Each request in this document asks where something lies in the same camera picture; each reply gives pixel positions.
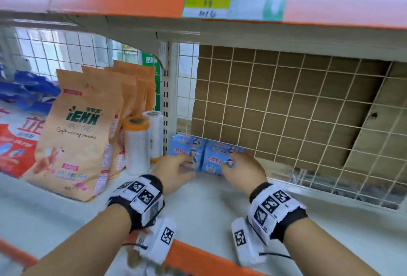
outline plastic film roll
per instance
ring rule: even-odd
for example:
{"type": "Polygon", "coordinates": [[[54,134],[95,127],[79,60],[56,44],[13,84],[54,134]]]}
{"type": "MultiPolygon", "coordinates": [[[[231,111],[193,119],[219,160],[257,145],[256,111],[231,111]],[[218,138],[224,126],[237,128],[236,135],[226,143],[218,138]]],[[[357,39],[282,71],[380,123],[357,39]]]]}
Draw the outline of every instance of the plastic film roll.
{"type": "Polygon", "coordinates": [[[144,116],[123,121],[126,168],[130,175],[139,176],[150,168],[150,120],[144,116]]]}
{"type": "Polygon", "coordinates": [[[160,111],[146,111],[142,116],[150,119],[151,162],[157,162],[164,149],[164,116],[160,111]]]}

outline red detergent package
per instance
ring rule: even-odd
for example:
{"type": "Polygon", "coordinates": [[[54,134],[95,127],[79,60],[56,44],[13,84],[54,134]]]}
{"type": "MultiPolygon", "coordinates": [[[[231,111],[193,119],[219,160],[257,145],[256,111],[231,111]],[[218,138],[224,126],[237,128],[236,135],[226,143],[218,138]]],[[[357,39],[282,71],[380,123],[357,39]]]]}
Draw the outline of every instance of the red detergent package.
{"type": "Polygon", "coordinates": [[[0,101],[0,172],[19,178],[35,164],[35,147],[46,115],[0,101]]]}

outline black cable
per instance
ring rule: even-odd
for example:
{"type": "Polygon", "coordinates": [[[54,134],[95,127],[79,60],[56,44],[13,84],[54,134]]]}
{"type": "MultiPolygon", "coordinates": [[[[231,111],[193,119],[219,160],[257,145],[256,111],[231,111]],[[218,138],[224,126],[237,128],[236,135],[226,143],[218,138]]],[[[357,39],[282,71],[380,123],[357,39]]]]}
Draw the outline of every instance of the black cable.
{"type": "Polygon", "coordinates": [[[138,246],[144,250],[146,250],[148,248],[148,246],[144,246],[144,245],[137,244],[137,243],[125,243],[125,244],[122,244],[122,246],[138,246]]]}
{"type": "Polygon", "coordinates": [[[279,256],[279,257],[284,257],[284,258],[291,259],[290,256],[287,256],[287,255],[285,255],[285,254],[278,254],[278,253],[276,253],[276,252],[259,252],[258,254],[259,254],[260,256],[265,256],[265,255],[269,254],[270,256],[279,256]]]}

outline price label holder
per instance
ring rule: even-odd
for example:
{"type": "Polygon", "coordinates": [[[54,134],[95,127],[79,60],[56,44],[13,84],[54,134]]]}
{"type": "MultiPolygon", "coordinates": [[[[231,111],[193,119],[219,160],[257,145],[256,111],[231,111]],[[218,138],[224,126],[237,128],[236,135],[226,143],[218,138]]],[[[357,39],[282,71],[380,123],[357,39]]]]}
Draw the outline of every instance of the price label holder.
{"type": "Polygon", "coordinates": [[[185,0],[182,17],[282,21],[286,0],[185,0]]]}

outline forearm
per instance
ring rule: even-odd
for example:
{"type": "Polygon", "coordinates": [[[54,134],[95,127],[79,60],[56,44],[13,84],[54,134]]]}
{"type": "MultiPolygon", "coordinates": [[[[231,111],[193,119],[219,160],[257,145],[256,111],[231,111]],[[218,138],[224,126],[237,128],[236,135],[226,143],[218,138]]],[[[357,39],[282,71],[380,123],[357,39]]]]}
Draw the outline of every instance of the forearm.
{"type": "Polygon", "coordinates": [[[284,245],[304,276],[380,276],[309,218],[287,228],[284,245]]]}
{"type": "Polygon", "coordinates": [[[113,204],[22,275],[102,276],[129,234],[130,227],[126,209],[113,204]]]}

